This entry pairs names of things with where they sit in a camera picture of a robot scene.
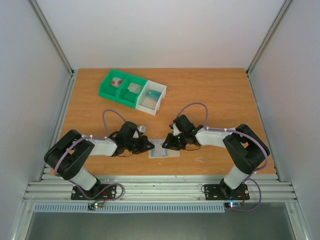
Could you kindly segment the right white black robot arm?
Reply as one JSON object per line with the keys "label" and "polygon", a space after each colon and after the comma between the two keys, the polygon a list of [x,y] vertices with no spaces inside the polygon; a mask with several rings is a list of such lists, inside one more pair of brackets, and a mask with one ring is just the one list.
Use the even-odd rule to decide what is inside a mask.
{"label": "right white black robot arm", "polygon": [[195,145],[227,150],[233,167],[217,187],[218,196],[223,200],[234,197],[240,185],[262,168],[262,163],[268,164],[269,148],[246,124],[236,128],[212,128],[204,125],[196,127],[183,114],[173,120],[170,128],[172,133],[167,135],[162,144],[164,149],[180,151],[185,150],[187,145]]}

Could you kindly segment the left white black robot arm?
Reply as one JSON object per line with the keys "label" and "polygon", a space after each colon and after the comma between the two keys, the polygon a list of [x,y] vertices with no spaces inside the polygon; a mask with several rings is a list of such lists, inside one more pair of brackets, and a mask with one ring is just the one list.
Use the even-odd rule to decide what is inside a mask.
{"label": "left white black robot arm", "polygon": [[137,126],[130,121],[104,138],[82,135],[72,129],[47,151],[44,162],[53,169],[55,176],[75,185],[83,197],[96,199],[104,190],[100,180],[84,167],[88,157],[119,157],[124,151],[133,155],[148,152],[155,146],[144,131],[143,125]]}

